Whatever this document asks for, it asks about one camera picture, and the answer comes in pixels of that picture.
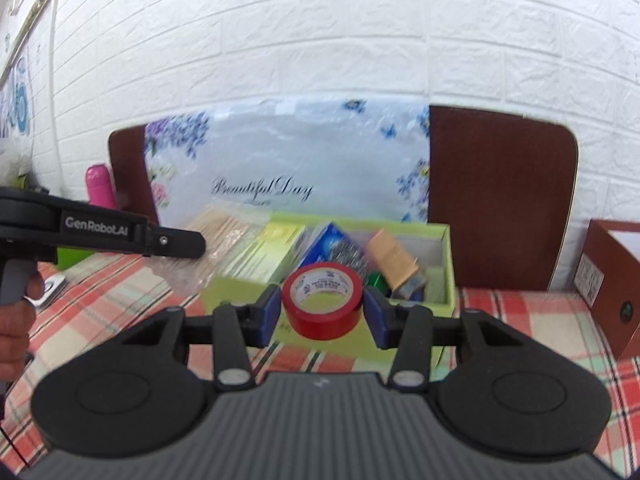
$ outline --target blue package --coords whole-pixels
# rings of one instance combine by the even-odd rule
[[[311,247],[306,250],[298,268],[318,262],[327,262],[331,248],[342,240],[348,240],[347,235],[340,231],[336,224],[331,222],[320,232]]]

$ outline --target green object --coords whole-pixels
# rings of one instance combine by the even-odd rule
[[[367,278],[367,286],[374,286],[377,290],[382,292],[386,298],[391,297],[391,289],[385,281],[382,272],[372,272]]]
[[[73,267],[75,264],[81,262],[85,258],[88,258],[95,251],[85,251],[82,249],[67,249],[64,247],[58,248],[58,264],[56,267],[58,270],[67,270],[69,267]]]
[[[290,222],[315,226],[327,224],[333,220],[335,224],[350,236],[352,240],[364,245],[370,236],[380,228],[388,229],[401,242],[410,244],[418,255],[418,263],[426,270],[431,283],[427,286],[426,302],[434,316],[451,317],[456,304],[455,281],[449,238],[449,226],[441,224],[418,224],[385,221],[363,221],[357,219],[330,219],[320,216],[306,216],[297,214],[275,213],[272,221]],[[215,277],[209,286],[200,293],[200,299],[205,310],[211,313],[223,301],[231,303],[253,303],[258,299],[264,285],[241,282],[233,278]],[[324,298],[328,304],[335,302],[332,298]],[[401,300],[389,300],[392,304],[402,303]],[[357,358],[355,369],[375,369],[382,373],[388,372],[388,367],[396,355],[396,350],[380,350],[376,347],[364,319],[348,334],[330,341],[315,341],[302,337],[296,333],[289,323],[284,308],[273,333],[273,340],[312,349],[319,352],[329,352],[347,358]],[[431,364],[437,365],[442,355],[442,347],[434,347],[431,352]]]

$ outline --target plaid tablecloth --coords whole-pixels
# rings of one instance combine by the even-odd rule
[[[47,266],[42,271],[45,275],[55,272]],[[2,423],[30,463],[46,453],[31,420],[29,399],[34,386],[48,371],[164,307],[180,304],[190,316],[204,313],[199,300],[176,296],[163,280],[145,268],[139,257],[96,254],[69,269],[66,275],[72,284],[38,314],[31,332],[35,361],[11,390]],[[638,468],[640,360],[616,364],[578,296],[464,289],[459,292],[458,308],[467,307],[480,308],[502,319],[594,372],[609,389],[613,404],[610,423],[596,454],[623,477]],[[250,351],[250,357],[258,380],[268,370],[387,372],[374,363],[281,344]],[[209,349],[191,349],[190,368],[196,374],[210,378],[210,363]],[[434,378],[444,377],[453,367],[452,349],[446,349],[433,371]],[[13,471],[24,467],[3,439],[0,458]]]

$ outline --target box label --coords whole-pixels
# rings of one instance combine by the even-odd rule
[[[583,253],[575,271],[574,285],[590,307],[596,301],[602,280],[604,273]]]

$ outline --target human hand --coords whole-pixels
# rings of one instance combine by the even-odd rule
[[[27,284],[27,296],[39,300],[44,294],[44,280],[34,274]],[[0,380],[15,381],[22,375],[29,349],[29,330],[36,321],[36,311],[29,300],[20,300],[0,308]]]

